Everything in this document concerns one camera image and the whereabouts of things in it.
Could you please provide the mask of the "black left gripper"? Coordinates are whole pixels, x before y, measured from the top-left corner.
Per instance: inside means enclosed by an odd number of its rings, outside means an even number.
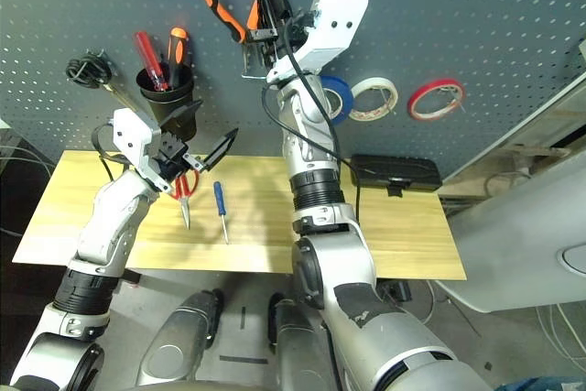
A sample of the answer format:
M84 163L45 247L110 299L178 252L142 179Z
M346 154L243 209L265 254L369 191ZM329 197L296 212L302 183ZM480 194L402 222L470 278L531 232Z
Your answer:
M159 126L167 131L191 131L197 129L195 114L203 104L195 100L173 110ZM149 144L149 179L174 180L188 171L211 171L233 145L239 129L225 134L204 159L189 153L186 143L170 132L152 132Z

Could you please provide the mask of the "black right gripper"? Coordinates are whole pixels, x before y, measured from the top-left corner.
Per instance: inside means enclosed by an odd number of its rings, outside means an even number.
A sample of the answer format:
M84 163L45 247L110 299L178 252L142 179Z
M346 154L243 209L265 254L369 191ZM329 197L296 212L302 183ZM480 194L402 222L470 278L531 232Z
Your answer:
M284 58L288 59L287 46L293 54L308 39L306 25L312 25L310 13L299 11L293 16L288 0L254 0L246 21L246 41L269 41L269 68Z

